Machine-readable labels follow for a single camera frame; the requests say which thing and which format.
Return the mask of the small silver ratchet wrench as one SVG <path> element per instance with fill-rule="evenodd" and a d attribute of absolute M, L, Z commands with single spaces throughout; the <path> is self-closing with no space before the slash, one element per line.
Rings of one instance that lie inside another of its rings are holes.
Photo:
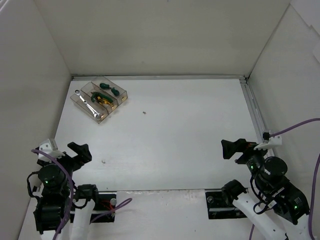
<path fill-rule="evenodd" d="M 97 119 L 100 113 L 96 111 L 86 100 L 83 103 L 91 111 L 92 115 Z"/>

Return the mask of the yellow black cutting pliers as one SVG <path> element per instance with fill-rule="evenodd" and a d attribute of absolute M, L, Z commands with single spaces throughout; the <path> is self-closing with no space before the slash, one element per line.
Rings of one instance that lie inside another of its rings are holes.
<path fill-rule="evenodd" d="M 100 104 L 100 105 L 111 105 L 112 103 L 109 102 L 106 98 L 103 98 L 101 96 L 97 96 L 95 98 L 97 100 L 97 102 Z"/>

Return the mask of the green handled pliers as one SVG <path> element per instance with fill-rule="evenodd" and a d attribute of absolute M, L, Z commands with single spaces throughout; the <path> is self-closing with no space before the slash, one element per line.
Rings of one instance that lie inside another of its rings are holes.
<path fill-rule="evenodd" d="M 91 101 L 92 102 L 97 102 L 97 100 L 96 100 L 97 96 L 102 97 L 102 94 L 100 92 L 98 92 L 98 91 L 91 92 Z"/>

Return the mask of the large silver ratchet wrench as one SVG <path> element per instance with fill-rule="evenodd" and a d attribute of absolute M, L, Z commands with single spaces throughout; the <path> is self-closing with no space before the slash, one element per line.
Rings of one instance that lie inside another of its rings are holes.
<path fill-rule="evenodd" d="M 83 102 L 83 104 L 90 110 L 93 117 L 97 120 L 100 120 L 103 117 L 103 114 L 99 113 L 92 105 L 88 103 L 87 100 L 81 95 L 80 90 L 76 89 L 74 93 L 80 98 L 80 100 Z"/>

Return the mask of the green stubby Phillips screwdriver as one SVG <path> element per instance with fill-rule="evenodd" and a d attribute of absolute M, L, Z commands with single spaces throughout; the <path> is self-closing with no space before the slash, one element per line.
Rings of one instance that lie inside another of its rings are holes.
<path fill-rule="evenodd" d="M 115 96 L 119 96 L 120 95 L 120 92 L 117 89 L 111 88 L 110 90 Z"/>

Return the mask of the green stubby flathead screwdriver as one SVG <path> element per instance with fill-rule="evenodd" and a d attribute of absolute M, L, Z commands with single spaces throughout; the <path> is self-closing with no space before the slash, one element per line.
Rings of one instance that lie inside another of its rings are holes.
<path fill-rule="evenodd" d="M 110 89 L 110 85 L 103 82 L 99 84 L 99 87 L 103 90 Z"/>

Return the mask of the yellow needle-nose pliers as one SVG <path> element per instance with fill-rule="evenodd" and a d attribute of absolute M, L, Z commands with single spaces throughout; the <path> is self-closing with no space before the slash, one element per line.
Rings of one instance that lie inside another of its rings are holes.
<path fill-rule="evenodd" d="M 104 98 L 99 99 L 99 104 L 102 106 L 104 105 L 113 106 L 113 103 L 109 102 L 107 99 L 104 99 Z"/>

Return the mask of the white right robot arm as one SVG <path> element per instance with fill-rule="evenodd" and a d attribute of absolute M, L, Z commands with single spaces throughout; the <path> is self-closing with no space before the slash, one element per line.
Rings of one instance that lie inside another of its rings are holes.
<path fill-rule="evenodd" d="M 311 210 L 304 193 L 286 177 L 287 164 L 279 157 L 265 157 L 272 148 L 282 145 L 281 136 L 273 136 L 262 143 L 240 138 L 234 142 L 222 140 L 222 156 L 248 167 L 250 185 L 257 201 L 236 179 L 226 183 L 221 200 L 238 208 L 267 240 L 311 240 L 309 217 Z"/>

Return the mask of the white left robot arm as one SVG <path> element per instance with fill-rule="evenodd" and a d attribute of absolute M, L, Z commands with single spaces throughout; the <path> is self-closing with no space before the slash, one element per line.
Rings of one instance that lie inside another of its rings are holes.
<path fill-rule="evenodd" d="M 30 173 L 42 186 L 34 193 L 27 183 L 28 195 L 36 199 L 33 212 L 36 231 L 41 237 L 51 234 L 54 240 L 86 240 L 89 236 L 91 215 L 100 204 L 94 184 L 76 186 L 73 173 L 92 161 L 87 144 L 68 143 L 75 156 L 60 151 L 54 139 L 47 139 L 32 150 L 37 155 L 40 169 Z"/>

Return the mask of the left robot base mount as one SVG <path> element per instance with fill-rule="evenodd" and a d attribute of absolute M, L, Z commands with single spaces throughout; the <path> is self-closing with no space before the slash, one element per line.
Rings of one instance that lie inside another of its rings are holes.
<path fill-rule="evenodd" d="M 95 204 L 90 219 L 93 220 L 98 215 L 111 210 L 116 206 L 117 193 L 116 192 L 99 192 L 99 202 Z M 110 213 L 96 219 L 94 223 L 113 223 L 115 221 L 115 214 Z"/>

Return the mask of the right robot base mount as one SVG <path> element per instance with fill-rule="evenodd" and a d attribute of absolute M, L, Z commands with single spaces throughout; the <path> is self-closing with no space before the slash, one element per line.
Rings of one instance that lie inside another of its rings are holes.
<path fill-rule="evenodd" d="M 222 191 L 219 189 L 206 190 L 205 199 L 209 220 L 247 218 L 237 207 L 225 201 Z"/>

